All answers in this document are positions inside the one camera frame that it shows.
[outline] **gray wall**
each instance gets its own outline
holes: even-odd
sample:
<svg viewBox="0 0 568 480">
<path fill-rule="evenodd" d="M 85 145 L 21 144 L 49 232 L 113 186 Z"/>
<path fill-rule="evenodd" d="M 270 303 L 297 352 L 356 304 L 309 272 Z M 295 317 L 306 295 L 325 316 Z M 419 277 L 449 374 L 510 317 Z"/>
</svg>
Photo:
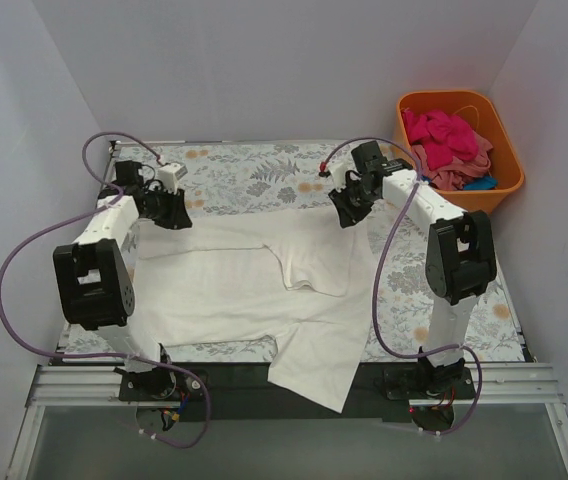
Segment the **gray wall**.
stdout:
<svg viewBox="0 0 568 480">
<path fill-rule="evenodd" d="M 488 90 L 536 0 L 34 0 L 102 128 L 388 134 L 400 94 Z"/>
<path fill-rule="evenodd" d="M 96 130 L 33 5 L 28 0 L 0 0 L 0 263 L 29 233 L 91 206 L 97 188 L 79 154 L 83 140 Z M 93 154 L 102 157 L 96 163 L 103 168 L 104 155 Z M 9 271 L 9 316 L 17 330 L 39 346 L 53 348 L 63 324 L 52 250 L 72 240 L 80 228 L 36 242 Z M 37 362 L 0 325 L 0 478 L 6 473 Z"/>
<path fill-rule="evenodd" d="M 535 8 L 491 90 L 527 173 L 494 216 L 527 340 L 568 401 L 568 2 Z"/>
</svg>

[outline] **orange laundry basket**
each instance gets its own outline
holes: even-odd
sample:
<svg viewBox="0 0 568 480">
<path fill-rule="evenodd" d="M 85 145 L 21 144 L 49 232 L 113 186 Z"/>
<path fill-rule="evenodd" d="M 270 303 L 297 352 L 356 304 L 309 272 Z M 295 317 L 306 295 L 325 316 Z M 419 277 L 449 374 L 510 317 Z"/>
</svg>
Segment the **orange laundry basket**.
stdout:
<svg viewBox="0 0 568 480">
<path fill-rule="evenodd" d="M 404 95 L 397 102 L 397 125 L 393 138 L 410 148 L 402 121 L 402 110 L 406 108 L 416 114 L 430 110 L 442 110 L 449 115 L 456 113 L 493 144 L 493 150 L 489 152 L 490 174 L 497 180 L 497 187 L 493 190 L 437 190 L 437 193 L 451 203 L 469 211 L 484 210 L 486 213 L 491 213 L 507 195 L 524 183 L 524 172 L 513 146 L 493 104 L 484 95 L 470 90 L 426 91 Z M 395 153 L 406 158 L 406 155 L 397 149 Z"/>
</svg>

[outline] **floral pattern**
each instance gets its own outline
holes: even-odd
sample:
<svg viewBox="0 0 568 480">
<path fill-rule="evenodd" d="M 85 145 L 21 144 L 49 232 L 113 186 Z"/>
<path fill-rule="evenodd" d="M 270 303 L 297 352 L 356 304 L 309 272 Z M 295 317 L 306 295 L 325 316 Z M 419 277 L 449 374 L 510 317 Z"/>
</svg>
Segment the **floral pattern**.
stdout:
<svg viewBox="0 0 568 480">
<path fill-rule="evenodd" d="M 337 142 L 220 143 L 157 148 L 167 162 L 187 166 L 189 173 L 181 184 L 186 190 L 189 215 L 197 218 L 329 205 L 330 180 L 320 178 L 317 172 L 319 163 L 335 145 Z M 122 147 L 119 158 L 155 166 L 152 156 L 140 147 Z M 348 150 L 339 152 L 336 160 L 350 161 Z M 151 169 L 144 169 L 145 175 L 151 173 Z M 374 254 L 382 250 L 398 213 L 398 206 L 386 202 L 374 206 L 368 217 Z M 416 352 L 428 335 L 432 297 L 424 276 L 425 252 L 426 235 L 405 219 L 386 260 L 378 298 L 381 332 L 387 344 L 399 352 Z M 498 277 L 480 298 L 467 332 L 466 343 L 481 360 L 524 360 L 512 311 L 503 279 Z M 70 327 L 67 334 L 68 353 L 111 351 L 99 336 L 78 325 Z M 178 362 L 263 362 L 270 361 L 276 351 L 268 337 L 169 349 L 171 358 Z M 384 352 L 371 329 L 362 361 L 396 359 Z"/>
</svg>

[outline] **purple cable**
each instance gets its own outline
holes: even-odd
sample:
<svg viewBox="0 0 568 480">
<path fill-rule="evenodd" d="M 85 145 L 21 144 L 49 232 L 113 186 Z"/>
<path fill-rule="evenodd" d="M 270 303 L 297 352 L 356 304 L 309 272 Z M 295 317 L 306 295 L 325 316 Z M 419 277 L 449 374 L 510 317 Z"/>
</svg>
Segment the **purple cable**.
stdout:
<svg viewBox="0 0 568 480">
<path fill-rule="evenodd" d="M 93 140 L 100 138 L 100 137 L 107 136 L 107 135 L 118 135 L 118 136 L 126 137 L 126 138 L 133 140 L 134 142 L 139 143 L 140 145 L 142 145 L 144 148 L 146 148 L 149 152 L 151 152 L 156 157 L 156 159 L 158 160 L 158 163 L 159 163 L 160 155 L 155 150 L 153 150 L 151 147 L 149 147 L 146 143 L 142 142 L 141 140 L 138 140 L 137 138 L 133 137 L 132 135 L 129 135 L 129 134 L 123 133 L 123 132 L 101 132 L 101 133 L 97 133 L 97 134 L 93 135 L 91 138 L 89 138 L 86 141 L 86 143 L 84 143 L 84 147 L 82 147 L 82 161 L 84 162 L 84 166 L 88 170 L 88 173 L 95 180 L 100 182 L 102 185 L 106 185 L 106 186 L 109 186 L 111 188 L 115 188 L 117 190 L 117 192 L 118 192 L 117 196 L 109 203 L 109 205 L 114 205 L 115 203 L 120 201 L 120 199 L 124 195 L 124 191 L 119 186 L 101 179 L 93 171 L 91 166 L 88 164 L 87 153 L 86 153 L 89 145 L 93 142 Z M 193 446 L 197 445 L 197 443 L 202 439 L 202 437 L 204 436 L 204 434 L 208 430 L 209 423 L 211 421 L 211 397 L 209 395 L 208 389 L 206 388 L 206 384 L 197 375 L 195 375 L 193 372 L 186 370 L 184 368 L 177 367 L 175 365 L 168 364 L 168 363 L 155 362 L 153 360 L 149 360 L 149 359 L 137 356 L 137 355 L 127 355 L 125 353 L 66 354 L 66 353 L 57 353 L 57 352 L 47 352 L 46 350 L 42 350 L 40 348 L 37 348 L 37 347 L 30 345 L 24 339 L 22 339 L 22 337 L 20 337 L 18 335 L 18 333 L 15 331 L 15 329 L 13 329 L 13 327 L 11 326 L 11 323 L 9 322 L 8 317 L 6 316 L 6 312 L 4 311 L 4 304 L 3 304 L 3 301 L 2 301 L 2 284 L 4 282 L 4 276 L 6 275 L 6 270 L 8 269 L 8 266 L 11 264 L 13 259 L 17 256 L 17 254 L 24 247 L 26 247 L 29 243 L 31 243 L 34 240 L 46 235 L 47 233 L 50 233 L 50 232 L 57 230 L 59 228 L 62 228 L 62 227 L 66 227 L 66 226 L 71 225 L 72 223 L 78 222 L 80 220 L 90 218 L 97 213 L 103 212 L 107 208 L 108 208 L 108 206 L 104 205 L 102 207 L 99 207 L 99 208 L 91 211 L 91 212 L 83 213 L 81 215 L 70 218 L 68 220 L 64 220 L 63 222 L 56 223 L 55 225 L 47 227 L 44 230 L 40 230 L 39 232 L 34 233 L 30 237 L 28 237 L 26 240 L 22 241 L 19 245 L 17 245 L 11 251 L 11 253 L 8 254 L 8 256 L 6 257 L 6 260 L 4 260 L 4 262 L 2 263 L 2 266 L 0 267 L 0 320 L 2 321 L 2 325 L 4 325 L 4 328 L 6 329 L 6 331 L 10 335 L 10 337 L 20 347 L 22 347 L 25 350 L 28 350 L 29 352 L 34 353 L 36 355 L 41 355 L 43 357 L 48 357 L 48 358 L 59 358 L 59 359 L 64 359 L 64 358 L 66 358 L 66 359 L 86 359 L 86 358 L 98 358 L 98 357 L 120 358 L 120 359 L 124 359 L 124 360 L 132 359 L 132 360 L 137 360 L 139 362 L 143 362 L 143 363 L 146 363 L 146 364 L 149 364 L 149 365 L 153 365 L 155 367 L 166 368 L 167 370 L 172 370 L 174 372 L 178 372 L 178 373 L 181 373 L 183 375 L 187 375 L 187 376 L 191 377 L 193 380 L 196 380 L 197 382 L 200 383 L 200 385 L 202 385 L 202 391 L 204 393 L 204 399 L 205 399 L 205 403 L 206 403 L 206 417 L 205 417 L 205 420 L 204 420 L 204 426 L 202 427 L 202 430 L 200 431 L 200 433 L 190 442 L 179 443 L 179 442 L 176 442 L 176 441 L 171 440 L 169 438 L 160 437 L 159 435 L 156 435 L 154 433 L 145 432 L 149 436 L 155 435 L 155 438 L 157 438 L 157 440 L 160 440 L 161 442 L 166 443 L 166 444 L 168 444 L 172 447 L 175 447 L 175 448 L 190 448 L 190 447 L 193 447 Z"/>
<path fill-rule="evenodd" d="M 400 145 L 400 144 L 398 144 L 398 143 L 396 143 L 392 140 L 387 140 L 385 138 L 379 138 L 379 137 L 357 137 L 357 138 L 352 138 L 351 140 L 346 140 L 345 142 L 342 142 L 337 147 L 335 147 L 333 149 L 333 151 L 331 151 L 331 153 L 328 154 L 328 157 L 326 157 L 326 160 L 324 160 L 324 162 L 322 162 L 322 164 L 324 166 L 328 165 L 328 162 L 331 161 L 331 159 L 335 156 L 335 154 L 341 148 L 345 147 L 346 145 L 348 145 L 350 143 L 361 141 L 361 140 L 377 140 L 378 142 L 388 143 L 388 144 L 394 146 L 395 148 L 400 149 L 402 152 L 404 152 L 406 155 L 408 155 L 413 160 L 413 163 L 415 164 L 416 180 L 420 180 L 422 178 L 422 164 L 421 164 L 420 160 L 417 157 L 415 157 L 415 155 L 413 155 L 413 153 L 410 150 L 408 150 L 407 148 L 403 147 L 402 145 Z M 404 207 L 402 207 L 402 210 L 400 210 L 400 213 L 398 214 L 397 218 L 395 219 L 395 223 L 393 223 L 393 227 L 391 228 L 391 231 L 388 234 L 388 237 L 386 239 L 386 243 L 384 244 L 384 248 L 382 249 L 382 253 L 380 255 L 380 260 L 377 264 L 377 270 L 375 271 L 375 280 L 373 282 L 373 296 L 372 296 L 372 302 L 371 302 L 372 303 L 372 313 L 373 313 L 373 330 L 375 330 L 375 336 L 377 337 L 377 341 L 382 346 L 382 348 L 386 352 L 393 355 L 394 357 L 401 358 L 403 360 L 416 360 L 418 358 L 428 357 L 429 355 L 434 355 L 436 353 L 445 352 L 446 350 L 460 350 L 460 349 L 466 350 L 473 357 L 473 361 L 475 362 L 475 365 L 477 365 L 477 392 L 475 394 L 475 398 L 473 399 L 473 403 L 471 403 L 471 407 L 466 412 L 466 415 L 464 415 L 464 417 L 462 417 L 462 419 L 457 423 L 457 425 L 455 425 L 455 426 L 453 426 L 453 427 L 451 427 L 447 430 L 443 430 L 441 432 L 432 432 L 432 431 L 426 430 L 426 433 L 431 434 L 431 435 L 447 435 L 449 433 L 453 433 L 453 432 L 459 430 L 466 422 L 468 422 L 468 420 L 473 415 L 473 412 L 477 408 L 477 402 L 479 401 L 480 394 L 482 393 L 482 381 L 483 381 L 482 366 L 480 364 L 480 359 L 478 358 L 478 356 L 475 354 L 475 352 L 470 347 L 468 347 L 466 345 L 457 345 L 457 344 L 444 345 L 442 347 L 434 348 L 433 350 L 429 350 L 427 352 L 414 353 L 414 354 L 408 354 L 408 355 L 404 354 L 404 353 L 395 352 L 393 349 L 391 349 L 391 347 L 389 347 L 386 344 L 386 342 L 382 338 L 382 332 L 380 330 L 380 324 L 379 324 L 379 320 L 378 320 L 378 317 L 377 317 L 377 297 L 378 297 L 378 294 L 379 294 L 380 280 L 381 280 L 381 277 L 382 277 L 382 269 L 384 268 L 384 263 L 386 262 L 386 256 L 388 255 L 388 251 L 391 247 L 391 242 L 393 241 L 393 238 L 395 237 L 395 234 L 397 233 L 397 230 L 399 229 L 400 223 L 402 222 L 402 220 L 406 216 L 406 213 L 408 212 L 408 209 L 411 206 L 411 202 L 415 198 L 415 195 L 417 194 L 417 190 L 419 189 L 419 187 L 420 187 L 420 184 L 416 181 L 415 185 L 413 185 L 413 188 L 411 189 L 411 192 L 408 195 L 408 198 L 406 199 L 406 203 L 404 204 Z"/>
</svg>

